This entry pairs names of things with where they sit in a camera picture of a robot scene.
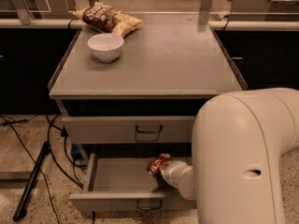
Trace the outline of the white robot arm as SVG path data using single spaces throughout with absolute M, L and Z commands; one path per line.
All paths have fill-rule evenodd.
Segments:
M 234 91 L 203 105 L 192 164 L 171 161 L 164 180 L 195 200 L 200 224 L 285 224 L 280 157 L 298 147 L 299 91 Z

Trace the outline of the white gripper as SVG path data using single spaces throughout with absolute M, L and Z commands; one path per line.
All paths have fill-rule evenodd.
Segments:
M 193 168 L 184 161 L 165 161 L 159 171 L 166 183 L 176 189 L 192 189 L 194 186 Z

